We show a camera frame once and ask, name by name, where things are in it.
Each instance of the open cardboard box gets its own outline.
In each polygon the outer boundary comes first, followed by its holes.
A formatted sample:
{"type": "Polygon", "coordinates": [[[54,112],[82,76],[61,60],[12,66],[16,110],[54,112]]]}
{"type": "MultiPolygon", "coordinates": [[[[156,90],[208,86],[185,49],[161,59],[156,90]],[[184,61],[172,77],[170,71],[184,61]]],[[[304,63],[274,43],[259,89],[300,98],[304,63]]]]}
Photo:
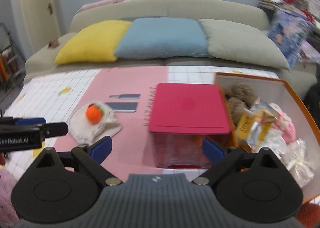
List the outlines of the open cardboard box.
{"type": "MultiPolygon", "coordinates": [[[[276,103],[292,119],[297,139],[301,138],[306,142],[307,160],[320,156],[320,131],[303,102],[286,81],[235,73],[216,73],[214,80],[214,84],[226,87],[239,82],[249,84],[258,97],[267,103],[276,103]]],[[[236,138],[234,128],[232,136],[236,138]]],[[[303,203],[320,195],[320,167],[313,180],[302,191],[303,203]]]]}

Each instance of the yellow pillow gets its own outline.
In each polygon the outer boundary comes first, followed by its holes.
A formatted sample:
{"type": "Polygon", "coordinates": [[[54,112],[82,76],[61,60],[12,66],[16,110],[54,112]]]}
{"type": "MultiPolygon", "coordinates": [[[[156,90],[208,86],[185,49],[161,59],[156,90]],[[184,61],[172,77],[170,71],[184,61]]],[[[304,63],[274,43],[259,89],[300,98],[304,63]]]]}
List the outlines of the yellow pillow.
{"type": "Polygon", "coordinates": [[[82,29],[58,53],[54,64],[114,62],[114,51],[131,22],[107,20],[82,29]]]}

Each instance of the gripper logo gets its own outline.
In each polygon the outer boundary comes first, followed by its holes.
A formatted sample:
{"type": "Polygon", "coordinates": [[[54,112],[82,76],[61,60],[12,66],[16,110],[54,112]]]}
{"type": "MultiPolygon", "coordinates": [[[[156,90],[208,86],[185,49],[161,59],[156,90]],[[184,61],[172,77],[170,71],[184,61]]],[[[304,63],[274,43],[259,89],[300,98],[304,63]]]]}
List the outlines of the gripper logo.
{"type": "Polygon", "coordinates": [[[24,143],[29,143],[29,138],[0,139],[0,145],[14,145],[14,144],[24,144],[24,143]]]}

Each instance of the crochet persimmon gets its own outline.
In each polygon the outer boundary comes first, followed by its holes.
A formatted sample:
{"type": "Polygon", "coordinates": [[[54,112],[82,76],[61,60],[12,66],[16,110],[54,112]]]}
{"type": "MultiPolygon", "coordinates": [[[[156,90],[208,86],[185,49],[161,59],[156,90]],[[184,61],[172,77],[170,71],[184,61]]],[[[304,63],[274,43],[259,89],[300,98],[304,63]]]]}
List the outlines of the crochet persimmon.
{"type": "Polygon", "coordinates": [[[85,116],[91,124],[97,124],[103,116],[103,110],[96,104],[90,104],[85,111],[85,116]]]}

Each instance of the door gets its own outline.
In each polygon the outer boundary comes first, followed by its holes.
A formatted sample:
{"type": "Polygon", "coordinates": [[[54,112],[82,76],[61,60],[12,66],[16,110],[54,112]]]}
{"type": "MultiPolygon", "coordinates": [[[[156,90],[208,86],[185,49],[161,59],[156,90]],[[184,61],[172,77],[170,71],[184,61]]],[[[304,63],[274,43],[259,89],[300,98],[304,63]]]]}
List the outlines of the door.
{"type": "Polygon", "coordinates": [[[61,36],[53,0],[20,0],[25,27],[33,52],[61,36]]]}

